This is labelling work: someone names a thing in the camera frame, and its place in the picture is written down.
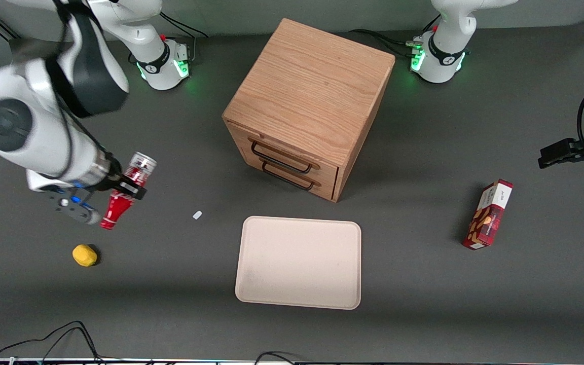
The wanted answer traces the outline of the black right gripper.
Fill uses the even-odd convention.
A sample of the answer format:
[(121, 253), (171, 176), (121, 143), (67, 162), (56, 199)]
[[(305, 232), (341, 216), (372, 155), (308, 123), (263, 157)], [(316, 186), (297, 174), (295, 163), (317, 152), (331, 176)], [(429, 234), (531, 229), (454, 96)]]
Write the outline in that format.
[(111, 152), (98, 152), (86, 173), (86, 190), (90, 192), (112, 189), (112, 197), (142, 200), (147, 190), (145, 181), (120, 181), (122, 168)]

